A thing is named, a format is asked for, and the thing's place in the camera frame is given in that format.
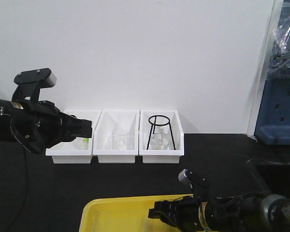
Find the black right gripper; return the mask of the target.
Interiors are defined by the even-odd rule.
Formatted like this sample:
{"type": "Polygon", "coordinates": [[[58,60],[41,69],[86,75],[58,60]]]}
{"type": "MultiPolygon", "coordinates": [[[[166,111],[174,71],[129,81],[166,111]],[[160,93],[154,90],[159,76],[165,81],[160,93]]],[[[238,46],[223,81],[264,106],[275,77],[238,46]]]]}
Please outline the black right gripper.
{"type": "Polygon", "coordinates": [[[202,198],[193,196],[184,196],[171,202],[156,201],[154,207],[149,209],[148,217],[162,219],[168,216],[168,224],[177,229],[202,229],[199,216],[201,204],[202,198]]]}

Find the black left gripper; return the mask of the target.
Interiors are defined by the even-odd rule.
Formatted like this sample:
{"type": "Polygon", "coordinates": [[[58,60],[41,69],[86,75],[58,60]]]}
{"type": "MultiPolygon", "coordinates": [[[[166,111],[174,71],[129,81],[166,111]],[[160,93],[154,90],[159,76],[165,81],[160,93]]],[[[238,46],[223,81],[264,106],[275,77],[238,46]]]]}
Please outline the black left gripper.
{"type": "Polygon", "coordinates": [[[92,121],[64,113],[51,101],[31,101],[30,116],[30,145],[34,149],[52,148],[77,137],[92,138],[92,121]]]}

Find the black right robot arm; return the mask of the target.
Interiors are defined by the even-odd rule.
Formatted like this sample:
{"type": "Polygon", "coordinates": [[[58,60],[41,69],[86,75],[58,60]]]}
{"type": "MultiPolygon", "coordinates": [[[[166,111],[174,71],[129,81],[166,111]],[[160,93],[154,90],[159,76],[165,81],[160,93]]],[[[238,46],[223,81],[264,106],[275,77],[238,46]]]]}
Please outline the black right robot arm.
{"type": "Polygon", "coordinates": [[[178,180],[192,194],[156,201],[148,218],[181,232],[290,232],[290,198],[267,192],[210,198],[205,178],[183,169],[178,180]]]}

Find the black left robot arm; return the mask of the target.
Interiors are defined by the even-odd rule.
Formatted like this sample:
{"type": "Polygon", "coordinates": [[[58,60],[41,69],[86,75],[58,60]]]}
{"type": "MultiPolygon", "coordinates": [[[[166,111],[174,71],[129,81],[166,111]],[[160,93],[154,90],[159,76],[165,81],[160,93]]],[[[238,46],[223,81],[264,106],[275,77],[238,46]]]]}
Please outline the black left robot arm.
{"type": "Polygon", "coordinates": [[[17,87],[11,101],[0,99],[0,141],[18,142],[39,155],[59,143],[92,137],[92,121],[60,111],[39,94],[17,87]]]}

